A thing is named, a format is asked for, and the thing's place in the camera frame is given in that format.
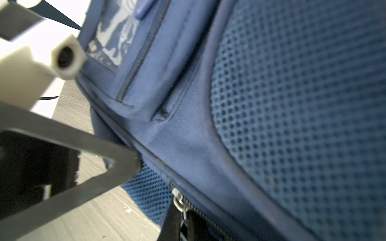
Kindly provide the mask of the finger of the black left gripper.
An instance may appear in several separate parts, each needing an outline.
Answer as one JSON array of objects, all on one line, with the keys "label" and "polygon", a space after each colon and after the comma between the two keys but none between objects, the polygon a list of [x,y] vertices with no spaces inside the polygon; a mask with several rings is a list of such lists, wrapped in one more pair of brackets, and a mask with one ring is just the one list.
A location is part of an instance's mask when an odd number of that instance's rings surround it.
[{"label": "finger of the black left gripper", "polygon": [[[79,155],[108,161],[77,184]],[[27,110],[1,104],[1,240],[13,241],[132,179],[139,154]]]}]

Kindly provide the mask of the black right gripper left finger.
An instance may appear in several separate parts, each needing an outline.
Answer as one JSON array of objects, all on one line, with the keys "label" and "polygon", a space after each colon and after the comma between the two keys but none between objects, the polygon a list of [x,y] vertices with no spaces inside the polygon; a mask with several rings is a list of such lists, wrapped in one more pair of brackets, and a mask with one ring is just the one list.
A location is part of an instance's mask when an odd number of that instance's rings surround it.
[{"label": "black right gripper left finger", "polygon": [[172,201],[157,241],[181,240],[181,212]]}]

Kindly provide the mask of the navy blue school backpack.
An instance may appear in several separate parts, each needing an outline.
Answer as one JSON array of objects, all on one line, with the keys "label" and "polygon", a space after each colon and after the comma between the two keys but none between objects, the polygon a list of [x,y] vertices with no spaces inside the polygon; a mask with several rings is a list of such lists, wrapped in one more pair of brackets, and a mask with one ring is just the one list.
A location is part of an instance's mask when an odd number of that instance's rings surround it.
[{"label": "navy blue school backpack", "polygon": [[385,1],[92,1],[76,81],[123,189],[215,241],[386,238]]}]

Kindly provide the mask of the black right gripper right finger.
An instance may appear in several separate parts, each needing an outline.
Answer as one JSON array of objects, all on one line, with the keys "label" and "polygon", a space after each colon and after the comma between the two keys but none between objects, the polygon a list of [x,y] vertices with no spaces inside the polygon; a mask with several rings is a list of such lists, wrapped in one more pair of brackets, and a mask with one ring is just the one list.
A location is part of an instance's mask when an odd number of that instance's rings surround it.
[{"label": "black right gripper right finger", "polygon": [[193,211],[187,213],[187,240],[188,241],[214,241],[209,232],[207,223]]}]

